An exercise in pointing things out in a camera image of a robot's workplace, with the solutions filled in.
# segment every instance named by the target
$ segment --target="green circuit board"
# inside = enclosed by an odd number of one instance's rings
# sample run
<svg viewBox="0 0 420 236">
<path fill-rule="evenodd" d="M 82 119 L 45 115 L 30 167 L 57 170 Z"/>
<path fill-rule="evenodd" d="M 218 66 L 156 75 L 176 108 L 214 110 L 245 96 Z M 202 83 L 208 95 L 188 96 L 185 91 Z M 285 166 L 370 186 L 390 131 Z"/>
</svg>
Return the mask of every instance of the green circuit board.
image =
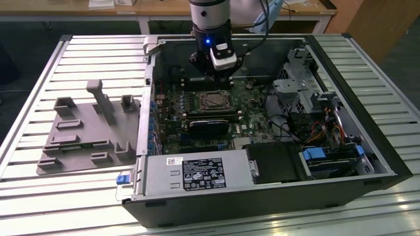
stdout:
<svg viewBox="0 0 420 236">
<path fill-rule="evenodd" d="M 230 90 L 182 92 L 173 88 L 165 94 L 160 109 L 160 130 L 164 154 L 177 154 L 188 148 L 214 147 L 217 150 L 232 150 L 233 139 L 249 137 L 252 143 L 265 143 L 274 140 L 268 125 L 265 111 L 261 107 L 262 87 L 246 88 L 248 80 L 233 81 Z M 210 114 L 212 110 L 240 111 L 240 120 L 229 123 L 225 135 L 214 139 L 186 139 L 185 129 L 188 120 L 182 120 L 184 113 Z"/>
</svg>

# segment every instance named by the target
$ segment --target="wooden cabinet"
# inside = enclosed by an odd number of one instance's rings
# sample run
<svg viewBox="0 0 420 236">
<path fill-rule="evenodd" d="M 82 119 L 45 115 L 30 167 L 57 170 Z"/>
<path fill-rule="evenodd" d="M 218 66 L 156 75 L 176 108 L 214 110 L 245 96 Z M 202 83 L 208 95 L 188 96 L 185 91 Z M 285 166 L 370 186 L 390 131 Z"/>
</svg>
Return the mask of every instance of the wooden cabinet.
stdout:
<svg viewBox="0 0 420 236">
<path fill-rule="evenodd" d="M 330 0 L 337 7 L 325 33 L 349 33 L 380 63 L 420 14 L 420 0 Z"/>
</svg>

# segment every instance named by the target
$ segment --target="power supply label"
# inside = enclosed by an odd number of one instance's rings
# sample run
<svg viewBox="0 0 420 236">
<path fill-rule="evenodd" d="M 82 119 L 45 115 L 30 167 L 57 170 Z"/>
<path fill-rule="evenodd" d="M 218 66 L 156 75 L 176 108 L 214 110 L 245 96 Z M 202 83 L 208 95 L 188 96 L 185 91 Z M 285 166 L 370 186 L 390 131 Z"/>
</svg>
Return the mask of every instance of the power supply label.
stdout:
<svg viewBox="0 0 420 236">
<path fill-rule="evenodd" d="M 184 190 L 225 188 L 221 158 L 182 161 Z"/>
</svg>

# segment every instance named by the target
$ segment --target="cpu socket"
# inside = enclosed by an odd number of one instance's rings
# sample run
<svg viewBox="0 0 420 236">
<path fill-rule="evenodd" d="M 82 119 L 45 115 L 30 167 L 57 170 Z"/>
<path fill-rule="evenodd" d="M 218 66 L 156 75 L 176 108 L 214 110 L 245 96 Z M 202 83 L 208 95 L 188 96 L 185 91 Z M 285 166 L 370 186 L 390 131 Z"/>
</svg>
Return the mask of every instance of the cpu socket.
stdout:
<svg viewBox="0 0 420 236">
<path fill-rule="evenodd" d="M 201 111 L 230 111 L 229 96 L 225 91 L 202 92 L 200 94 Z"/>
</svg>

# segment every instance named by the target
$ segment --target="metal extrusion rail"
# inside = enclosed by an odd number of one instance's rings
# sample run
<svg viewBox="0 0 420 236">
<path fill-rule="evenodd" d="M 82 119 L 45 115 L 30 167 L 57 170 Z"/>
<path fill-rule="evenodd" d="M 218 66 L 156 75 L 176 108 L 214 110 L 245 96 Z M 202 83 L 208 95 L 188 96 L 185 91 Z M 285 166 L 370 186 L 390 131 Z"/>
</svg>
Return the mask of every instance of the metal extrusion rail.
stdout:
<svg viewBox="0 0 420 236">
<path fill-rule="evenodd" d="M 410 235 L 420 230 L 418 111 L 352 39 L 316 36 L 342 77 L 414 176 L 342 207 L 168 229 L 145 229 L 116 199 L 118 172 L 129 166 L 36 175 L 58 96 L 92 102 L 84 87 L 101 79 L 110 99 L 141 100 L 141 35 L 73 36 L 60 41 L 10 133 L 0 148 L 0 235 Z M 325 76 L 321 78 L 329 90 Z"/>
</svg>

